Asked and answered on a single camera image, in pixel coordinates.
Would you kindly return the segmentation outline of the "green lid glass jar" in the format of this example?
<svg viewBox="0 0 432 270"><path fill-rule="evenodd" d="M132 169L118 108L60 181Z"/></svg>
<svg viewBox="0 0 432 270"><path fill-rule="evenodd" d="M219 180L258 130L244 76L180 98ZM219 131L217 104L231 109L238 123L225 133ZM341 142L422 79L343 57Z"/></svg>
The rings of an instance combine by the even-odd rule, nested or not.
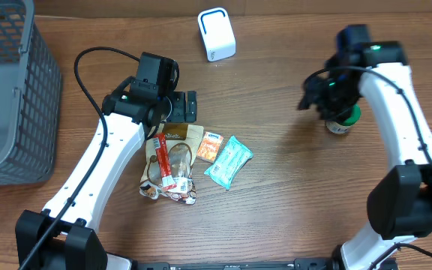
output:
<svg viewBox="0 0 432 270"><path fill-rule="evenodd" d="M347 134L350 128L360 119L361 109L355 104L350 110L349 118L341 121L326 121L325 126L333 134Z"/></svg>

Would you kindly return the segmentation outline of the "orange tissue packet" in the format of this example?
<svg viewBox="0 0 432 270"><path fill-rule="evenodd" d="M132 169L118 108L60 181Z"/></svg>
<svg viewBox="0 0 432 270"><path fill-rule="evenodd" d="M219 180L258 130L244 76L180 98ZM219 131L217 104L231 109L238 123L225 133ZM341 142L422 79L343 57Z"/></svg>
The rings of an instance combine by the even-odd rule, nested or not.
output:
<svg viewBox="0 0 432 270"><path fill-rule="evenodd" d="M196 152L199 159L214 163L224 138L217 133L206 131Z"/></svg>

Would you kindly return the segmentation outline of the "dried food snack bag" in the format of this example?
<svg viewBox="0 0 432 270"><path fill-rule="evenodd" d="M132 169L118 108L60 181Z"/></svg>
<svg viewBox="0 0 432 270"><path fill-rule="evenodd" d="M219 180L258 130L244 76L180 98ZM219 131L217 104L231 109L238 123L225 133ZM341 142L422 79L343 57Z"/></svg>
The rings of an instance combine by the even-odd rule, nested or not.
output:
<svg viewBox="0 0 432 270"><path fill-rule="evenodd" d="M161 124L156 136L164 138L167 160L159 164L156 142L145 144L146 165L139 183L139 193L153 200L166 197L193 205L197 191L192 169L197 149L203 138L204 127L195 124Z"/></svg>

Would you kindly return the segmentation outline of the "teal wet wipes pack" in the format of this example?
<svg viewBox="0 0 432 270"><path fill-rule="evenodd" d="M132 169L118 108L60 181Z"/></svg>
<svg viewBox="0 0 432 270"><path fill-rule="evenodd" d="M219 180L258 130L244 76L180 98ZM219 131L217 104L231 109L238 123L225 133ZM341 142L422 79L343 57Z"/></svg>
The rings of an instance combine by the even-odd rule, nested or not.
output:
<svg viewBox="0 0 432 270"><path fill-rule="evenodd" d="M254 156L253 152L231 136L216 161L204 172L227 191L238 171Z"/></svg>

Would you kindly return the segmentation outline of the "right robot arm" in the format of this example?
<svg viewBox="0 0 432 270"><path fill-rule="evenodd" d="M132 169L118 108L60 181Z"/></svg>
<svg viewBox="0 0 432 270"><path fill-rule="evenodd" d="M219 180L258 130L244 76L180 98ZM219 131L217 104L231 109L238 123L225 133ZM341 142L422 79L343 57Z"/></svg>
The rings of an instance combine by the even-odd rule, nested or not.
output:
<svg viewBox="0 0 432 270"><path fill-rule="evenodd" d="M346 133L358 101L372 109L388 173L367 197L367 223L328 259L297 259L298 269L396 269L393 255L432 233L432 132L397 41L374 42L366 25L348 25L336 53L303 82L300 110L315 106L326 127Z"/></svg>

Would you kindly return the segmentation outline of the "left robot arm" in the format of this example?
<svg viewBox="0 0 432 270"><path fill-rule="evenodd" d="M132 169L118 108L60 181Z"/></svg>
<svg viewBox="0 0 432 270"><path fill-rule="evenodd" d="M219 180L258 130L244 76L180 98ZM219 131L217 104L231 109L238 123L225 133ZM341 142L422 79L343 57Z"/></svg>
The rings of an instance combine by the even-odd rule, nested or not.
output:
<svg viewBox="0 0 432 270"><path fill-rule="evenodd" d="M164 122L194 122L175 114L177 61L143 52L136 74L124 79L94 108L94 137L58 193L40 212L25 210L16 222L21 269L137 269L135 259L105 251L98 230L125 167Z"/></svg>

